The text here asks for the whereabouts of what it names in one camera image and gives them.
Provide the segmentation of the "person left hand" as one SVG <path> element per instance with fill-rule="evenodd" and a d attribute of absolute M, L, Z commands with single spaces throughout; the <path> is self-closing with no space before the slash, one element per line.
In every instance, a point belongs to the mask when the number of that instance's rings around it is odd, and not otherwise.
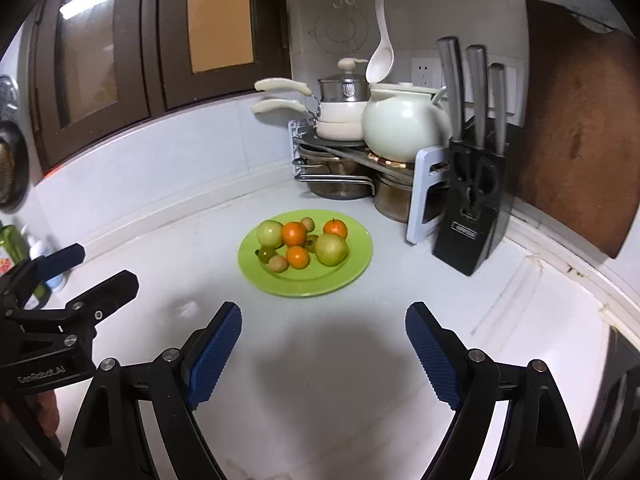
<path fill-rule="evenodd" d="M 60 426 L 60 410 L 58 409 L 58 398 L 54 390 L 48 390 L 26 396 L 27 406 L 36 415 L 40 427 L 44 434 L 53 439 Z"/>

